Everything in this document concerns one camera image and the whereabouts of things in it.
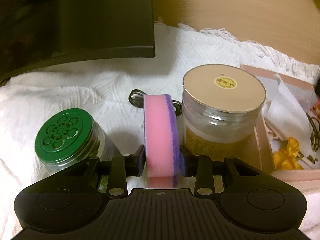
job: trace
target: transparent jar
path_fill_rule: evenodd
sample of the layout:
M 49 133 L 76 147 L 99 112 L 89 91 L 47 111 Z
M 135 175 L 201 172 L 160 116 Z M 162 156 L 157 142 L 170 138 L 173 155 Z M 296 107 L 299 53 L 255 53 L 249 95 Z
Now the transparent jar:
M 39 130 L 35 151 L 48 171 L 60 171 L 87 157 L 111 160 L 119 150 L 92 116 L 72 108 L 52 116 Z
M 242 69 L 218 64 L 191 69 L 183 78 L 185 147 L 212 160 L 239 158 L 265 98 L 262 83 Z

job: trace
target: pink sponge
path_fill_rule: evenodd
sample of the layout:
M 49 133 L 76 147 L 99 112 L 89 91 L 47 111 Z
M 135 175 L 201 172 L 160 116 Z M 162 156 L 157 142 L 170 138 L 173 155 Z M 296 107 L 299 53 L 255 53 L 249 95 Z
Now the pink sponge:
M 149 187 L 175 187 L 179 138 L 171 97 L 145 95 L 143 101 Z

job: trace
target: black monitor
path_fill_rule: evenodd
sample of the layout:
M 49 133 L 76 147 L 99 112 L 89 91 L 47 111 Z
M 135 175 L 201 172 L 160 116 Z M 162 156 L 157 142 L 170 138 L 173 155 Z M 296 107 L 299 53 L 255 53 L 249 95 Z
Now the black monitor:
M 0 81 L 66 62 L 154 56 L 152 0 L 0 0 Z

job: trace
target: white fringe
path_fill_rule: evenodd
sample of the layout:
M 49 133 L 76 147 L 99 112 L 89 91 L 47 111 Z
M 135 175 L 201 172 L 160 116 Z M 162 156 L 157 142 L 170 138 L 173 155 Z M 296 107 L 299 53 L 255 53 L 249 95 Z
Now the white fringe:
M 183 23 L 178 24 L 179 28 L 185 31 L 196 32 L 196 30 L 188 25 Z M 268 57 L 277 69 L 270 69 L 273 71 L 279 71 L 283 73 L 285 72 L 291 73 L 291 76 L 296 78 L 301 78 L 302 75 L 307 77 L 309 81 L 315 83 L 320 74 L 320 66 L 315 64 L 306 64 L 301 61 L 297 61 L 292 57 L 287 56 L 284 53 L 281 53 L 272 47 L 263 46 L 254 41 L 239 41 L 235 36 L 233 36 L 226 29 L 202 29 L 199 33 L 203 33 L 208 36 L 220 37 L 228 42 L 236 44 L 240 48 L 249 49 L 256 55 L 261 58 Z

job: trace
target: wooden surface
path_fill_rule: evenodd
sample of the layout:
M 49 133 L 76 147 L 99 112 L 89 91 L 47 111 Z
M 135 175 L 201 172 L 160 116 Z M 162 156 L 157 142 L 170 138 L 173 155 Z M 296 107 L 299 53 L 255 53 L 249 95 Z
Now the wooden surface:
M 154 0 L 154 18 L 196 30 L 226 28 L 297 60 L 320 64 L 320 0 Z

